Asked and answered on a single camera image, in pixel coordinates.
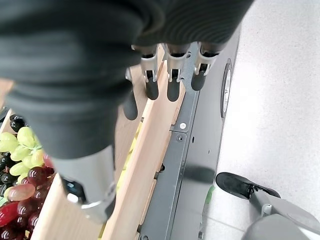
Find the wooden board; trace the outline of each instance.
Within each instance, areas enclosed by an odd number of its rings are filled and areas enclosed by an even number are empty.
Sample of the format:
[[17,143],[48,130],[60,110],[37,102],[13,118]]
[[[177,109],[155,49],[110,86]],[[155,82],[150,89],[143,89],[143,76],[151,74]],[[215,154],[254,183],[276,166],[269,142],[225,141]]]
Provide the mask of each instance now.
[[12,133],[12,134],[15,133],[12,130],[12,128],[10,127],[10,116],[12,114],[13,114],[13,111],[10,109],[7,112],[7,114],[6,114],[6,116],[5,116],[4,120],[3,120],[3,123],[2,123],[2,125],[0,127],[0,133],[3,133],[3,132],[9,132],[9,133]]
[[[167,65],[158,77],[159,97],[151,103],[133,150],[130,168],[126,171],[122,187],[117,194],[115,209],[105,226],[102,240],[134,239],[143,216],[145,204],[152,189],[155,172],[166,147],[169,130],[181,100],[167,98]],[[183,99],[185,88],[180,85]]]
[[12,81],[0,78],[0,108],[4,105],[5,95],[9,92],[12,85]]
[[[162,46],[158,45],[158,66],[161,72],[162,59],[165,51]],[[142,114],[147,104],[147,96],[145,94],[145,79],[141,71],[140,65],[131,67],[133,91],[138,109],[138,117],[130,121],[126,118],[123,107],[119,108],[118,121],[115,128],[115,180],[118,181],[124,168],[131,143],[135,137],[138,125],[141,121]]]

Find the grape bunch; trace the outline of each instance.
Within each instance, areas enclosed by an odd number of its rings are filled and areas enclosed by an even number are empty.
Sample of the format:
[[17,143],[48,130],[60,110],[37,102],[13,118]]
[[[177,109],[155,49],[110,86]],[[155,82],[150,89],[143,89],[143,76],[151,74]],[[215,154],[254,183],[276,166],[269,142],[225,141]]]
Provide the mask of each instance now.
[[12,115],[10,120],[17,135],[0,134],[0,197],[5,202],[0,207],[0,240],[25,240],[32,236],[55,173],[23,118]]

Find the grape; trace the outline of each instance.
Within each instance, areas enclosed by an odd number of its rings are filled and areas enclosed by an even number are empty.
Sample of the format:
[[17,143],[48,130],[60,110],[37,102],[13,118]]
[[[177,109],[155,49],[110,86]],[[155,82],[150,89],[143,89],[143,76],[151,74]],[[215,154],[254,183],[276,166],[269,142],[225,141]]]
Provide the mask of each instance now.
[[0,141],[0,151],[13,152],[18,145],[17,141]]
[[7,183],[13,183],[15,180],[17,180],[17,177],[16,176],[12,176],[10,173],[3,173],[2,176],[1,176],[1,181],[4,183],[4,184],[7,184]]
[[0,171],[4,170],[6,167],[11,168],[16,162],[12,161],[9,156],[3,156],[0,158]]
[[19,130],[21,128],[23,128],[25,126],[24,123],[22,123],[21,121],[15,121],[12,120],[10,121],[10,127],[12,128],[13,131],[15,131],[16,133],[19,132]]
[[28,218],[25,216],[18,216],[13,223],[18,229],[25,230],[28,226]]
[[44,167],[44,170],[45,170],[47,176],[50,176],[55,173],[55,170],[51,167]]
[[26,172],[28,172],[29,171],[29,168],[27,168],[24,164],[23,164],[23,162],[19,162],[19,163],[17,163],[16,165],[14,165],[14,166],[12,166],[11,168],[10,168],[10,174],[12,175],[12,176],[19,176],[19,175],[21,175],[21,174],[23,174],[23,173],[26,173]]
[[43,208],[43,206],[44,206],[44,201],[40,201],[39,203],[38,203],[38,207],[37,207],[37,212],[38,213],[40,213],[41,212],[41,210],[42,210],[42,208]]
[[132,153],[132,151],[134,150],[134,147],[135,147],[135,145],[136,145],[136,141],[137,141],[137,139],[134,138],[133,141],[132,141],[132,144],[131,144],[129,153]]
[[21,184],[29,184],[30,182],[28,181],[28,177],[24,177],[22,180],[21,180]]
[[36,188],[30,183],[19,184],[10,188],[8,192],[9,201],[22,201],[32,197],[35,194]]
[[0,141],[13,141],[16,142],[17,138],[9,132],[3,132],[0,134]]
[[18,179],[17,179],[17,181],[18,181],[18,183],[22,183],[22,179],[24,179],[24,178],[26,178],[26,177],[28,177],[28,172],[24,172],[24,173],[22,173],[19,177],[18,177]]
[[44,151],[42,149],[37,150],[31,158],[31,163],[34,167],[42,166],[44,162]]
[[4,198],[6,198],[6,199],[8,198],[8,193],[9,193],[9,191],[10,191],[11,188],[13,188],[13,187],[12,187],[12,186],[11,186],[11,187],[8,187],[8,188],[4,191],[4,194],[3,194],[3,197],[4,197]]
[[40,141],[39,141],[39,139],[38,139],[38,137],[36,135],[34,135],[34,145],[35,146],[41,146],[41,143],[40,143]]
[[24,239],[25,239],[25,232],[22,231],[22,232],[17,233],[16,237],[12,240],[24,240]]
[[24,126],[20,128],[16,138],[20,144],[25,145],[28,148],[33,148],[35,146],[34,133],[30,127]]
[[48,195],[49,189],[42,187],[34,192],[33,197],[37,200],[44,201]]
[[36,166],[28,171],[28,181],[34,186],[39,186],[46,182],[47,173],[43,167]]
[[116,184],[116,190],[118,191],[125,179],[126,171],[122,170],[121,175],[119,177],[118,183]]
[[37,207],[37,201],[31,197],[20,201],[17,204],[16,212],[19,216],[28,217],[37,210]]
[[12,115],[10,116],[10,120],[11,120],[11,121],[12,121],[12,120],[24,121],[24,118],[23,118],[22,116],[17,115],[17,114],[12,114]]
[[28,156],[31,153],[31,150],[26,148],[23,145],[19,145],[16,147],[14,152],[11,154],[11,160],[18,162],[24,159],[26,156]]
[[0,207],[0,227],[7,225],[18,216],[17,207],[16,201]]
[[52,164],[51,159],[50,159],[48,154],[45,154],[43,156],[43,161],[44,161],[44,165],[46,165],[49,168],[53,168],[54,169],[54,165]]
[[29,169],[36,167],[32,164],[31,159],[32,159],[32,156],[30,156],[30,155],[26,156],[24,159],[22,159],[23,164]]
[[10,157],[10,152],[8,152],[8,151],[5,151],[5,152],[1,152],[1,155],[3,156],[3,157]]
[[13,186],[12,183],[2,184],[2,185],[0,186],[0,197],[4,197],[4,196],[5,196],[5,191],[6,191],[8,188],[12,187],[12,186]]
[[17,233],[12,226],[5,226],[0,231],[1,240],[14,240],[16,237]]
[[28,220],[28,226],[31,230],[35,229],[35,226],[37,225],[38,220],[39,220],[39,213],[38,212],[32,213]]

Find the gray floor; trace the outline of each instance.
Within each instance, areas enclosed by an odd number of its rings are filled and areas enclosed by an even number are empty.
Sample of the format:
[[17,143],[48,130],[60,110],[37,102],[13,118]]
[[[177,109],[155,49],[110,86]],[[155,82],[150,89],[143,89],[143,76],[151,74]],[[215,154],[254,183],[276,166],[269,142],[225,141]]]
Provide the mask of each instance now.
[[[245,19],[218,172],[270,186],[320,220],[320,1],[257,0]],[[205,240],[240,240],[248,202],[216,188]]]

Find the robotic arm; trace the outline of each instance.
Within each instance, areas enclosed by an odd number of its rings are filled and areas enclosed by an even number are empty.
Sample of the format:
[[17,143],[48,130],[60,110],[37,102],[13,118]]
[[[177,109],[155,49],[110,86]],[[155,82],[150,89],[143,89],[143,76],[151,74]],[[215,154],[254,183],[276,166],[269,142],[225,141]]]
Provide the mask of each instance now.
[[126,69],[141,62],[147,95],[156,99],[155,49],[165,43],[167,96],[175,101],[189,44],[198,41],[192,88],[200,90],[251,3],[0,2],[0,76],[15,81],[7,104],[28,120],[52,156],[70,201],[99,222],[113,212],[117,111],[132,90]]

